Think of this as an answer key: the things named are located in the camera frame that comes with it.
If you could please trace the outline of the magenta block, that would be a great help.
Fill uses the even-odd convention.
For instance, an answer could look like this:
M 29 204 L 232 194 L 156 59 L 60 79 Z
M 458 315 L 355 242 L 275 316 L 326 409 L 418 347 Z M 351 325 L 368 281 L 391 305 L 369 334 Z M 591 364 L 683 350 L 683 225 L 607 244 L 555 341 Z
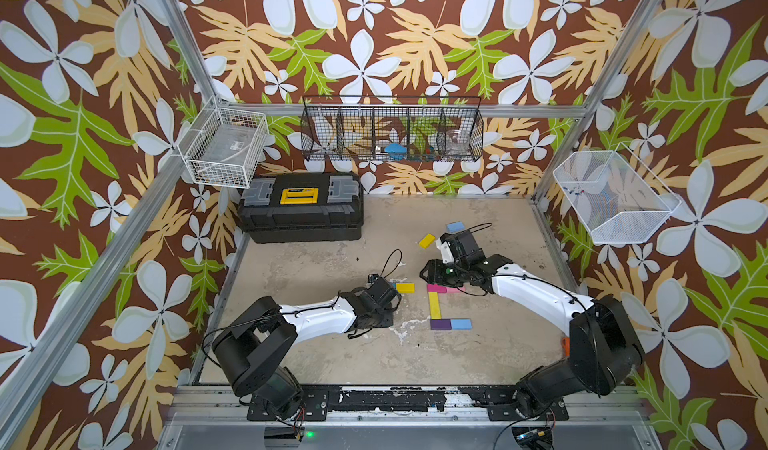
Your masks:
M 448 289 L 443 286 L 435 285 L 435 284 L 428 284 L 427 285 L 427 291 L 429 293 L 437 293 L 437 294 L 444 294 L 448 292 Z

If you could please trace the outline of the small yellow block top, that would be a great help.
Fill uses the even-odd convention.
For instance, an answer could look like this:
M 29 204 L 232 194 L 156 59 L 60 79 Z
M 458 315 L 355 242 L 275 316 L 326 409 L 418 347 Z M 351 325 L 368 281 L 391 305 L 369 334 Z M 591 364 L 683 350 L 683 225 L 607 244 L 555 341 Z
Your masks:
M 436 237 L 435 237 L 433 234 L 431 234 L 431 233 L 428 233 L 427 235 L 425 235 L 425 236 L 424 236 L 424 237 L 423 237 L 423 238 L 420 240 L 420 242 L 419 242 L 419 246 L 420 246 L 422 249 L 427 249 L 427 248 L 428 248 L 430 245 L 432 245 L 432 244 L 433 244 L 435 241 L 436 241 Z

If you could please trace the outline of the long yellow block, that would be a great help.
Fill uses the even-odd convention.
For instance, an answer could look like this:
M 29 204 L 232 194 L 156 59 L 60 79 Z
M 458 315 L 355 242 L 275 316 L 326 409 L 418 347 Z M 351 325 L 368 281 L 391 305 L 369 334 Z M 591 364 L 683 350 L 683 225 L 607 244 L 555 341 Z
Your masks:
M 428 293 L 429 312 L 431 320 L 440 320 L 442 318 L 441 308 L 439 303 L 439 294 L 435 292 Z

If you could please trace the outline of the purple block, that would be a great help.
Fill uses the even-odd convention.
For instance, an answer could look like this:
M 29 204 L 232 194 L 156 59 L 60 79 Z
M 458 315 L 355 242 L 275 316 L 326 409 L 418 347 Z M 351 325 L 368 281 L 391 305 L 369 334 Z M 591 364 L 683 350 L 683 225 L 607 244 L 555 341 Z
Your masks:
M 433 331 L 449 331 L 452 329 L 451 319 L 430 319 L 430 329 Z

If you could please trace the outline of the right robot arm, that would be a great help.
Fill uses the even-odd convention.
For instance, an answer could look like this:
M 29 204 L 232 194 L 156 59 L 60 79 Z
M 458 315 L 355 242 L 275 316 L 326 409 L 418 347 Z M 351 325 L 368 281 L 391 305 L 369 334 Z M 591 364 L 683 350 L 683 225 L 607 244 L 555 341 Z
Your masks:
M 539 367 L 515 384 L 513 407 L 521 419 L 543 414 L 556 401 L 582 391 L 606 396 L 644 363 L 645 351 L 622 303 L 573 293 L 525 270 L 499 254 L 485 255 L 473 233 L 445 233 L 440 257 L 420 277 L 428 284 L 478 287 L 514 301 L 563 332 L 569 353 Z

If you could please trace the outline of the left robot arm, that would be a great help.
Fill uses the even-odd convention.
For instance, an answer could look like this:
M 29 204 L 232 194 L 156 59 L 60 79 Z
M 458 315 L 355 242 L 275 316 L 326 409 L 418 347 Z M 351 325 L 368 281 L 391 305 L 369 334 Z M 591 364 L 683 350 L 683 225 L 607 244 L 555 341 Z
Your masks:
M 261 297 L 205 340 L 234 395 L 249 396 L 269 417 L 285 421 L 299 414 L 304 400 L 298 379 L 282 365 L 292 347 L 326 335 L 354 339 L 389 328 L 401 301 L 395 286 L 373 274 L 367 285 L 320 303 L 279 305 Z

